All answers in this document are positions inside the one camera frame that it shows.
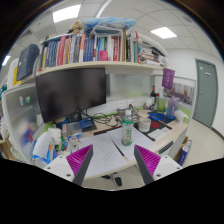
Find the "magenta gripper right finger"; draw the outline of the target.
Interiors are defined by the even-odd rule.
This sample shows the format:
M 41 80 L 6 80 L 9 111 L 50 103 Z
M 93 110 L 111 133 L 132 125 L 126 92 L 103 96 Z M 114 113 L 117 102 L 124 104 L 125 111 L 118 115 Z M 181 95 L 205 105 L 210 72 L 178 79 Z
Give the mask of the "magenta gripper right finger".
M 144 183 L 152 183 L 154 181 L 153 174 L 160 162 L 161 157 L 139 145 L 134 146 L 134 156 Z

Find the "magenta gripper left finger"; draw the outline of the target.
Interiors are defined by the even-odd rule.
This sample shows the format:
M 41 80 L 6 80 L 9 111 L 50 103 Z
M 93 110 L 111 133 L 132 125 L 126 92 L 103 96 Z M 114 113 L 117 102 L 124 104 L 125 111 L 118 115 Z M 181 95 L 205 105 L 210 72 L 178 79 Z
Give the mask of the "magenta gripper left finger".
M 93 156 L 93 145 L 85 146 L 66 157 L 67 162 L 74 173 L 73 183 L 81 186 Z

